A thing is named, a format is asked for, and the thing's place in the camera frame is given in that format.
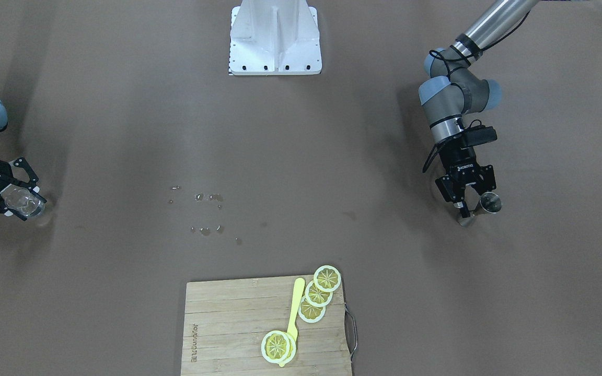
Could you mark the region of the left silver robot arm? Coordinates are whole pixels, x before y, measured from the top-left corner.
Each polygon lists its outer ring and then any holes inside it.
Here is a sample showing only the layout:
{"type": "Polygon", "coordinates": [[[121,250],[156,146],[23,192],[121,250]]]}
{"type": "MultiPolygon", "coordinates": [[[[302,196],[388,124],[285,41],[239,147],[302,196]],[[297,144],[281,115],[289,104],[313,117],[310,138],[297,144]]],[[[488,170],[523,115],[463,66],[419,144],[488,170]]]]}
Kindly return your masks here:
{"type": "Polygon", "coordinates": [[[495,214],[502,203],[495,194],[492,165],[478,164],[475,147],[497,140],[491,126],[464,116],[494,109],[502,100],[497,81],[470,71],[483,53],[523,24],[537,2],[496,1],[445,49],[430,50],[424,61],[429,78],[419,88],[421,107],[434,145],[423,165],[426,172],[439,158],[445,173],[435,184],[446,202],[458,210],[458,222],[470,224],[483,213],[495,214]]]}

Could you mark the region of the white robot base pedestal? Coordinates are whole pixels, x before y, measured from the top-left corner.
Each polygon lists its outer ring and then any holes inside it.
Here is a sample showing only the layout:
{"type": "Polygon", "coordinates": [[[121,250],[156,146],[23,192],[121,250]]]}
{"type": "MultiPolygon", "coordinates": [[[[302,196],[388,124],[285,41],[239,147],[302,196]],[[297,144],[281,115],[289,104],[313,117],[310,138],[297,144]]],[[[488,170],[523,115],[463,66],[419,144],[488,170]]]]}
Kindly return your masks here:
{"type": "Polygon", "coordinates": [[[318,75],[318,12],[306,1],[243,1],[230,15],[228,73],[233,76],[318,75]]]}

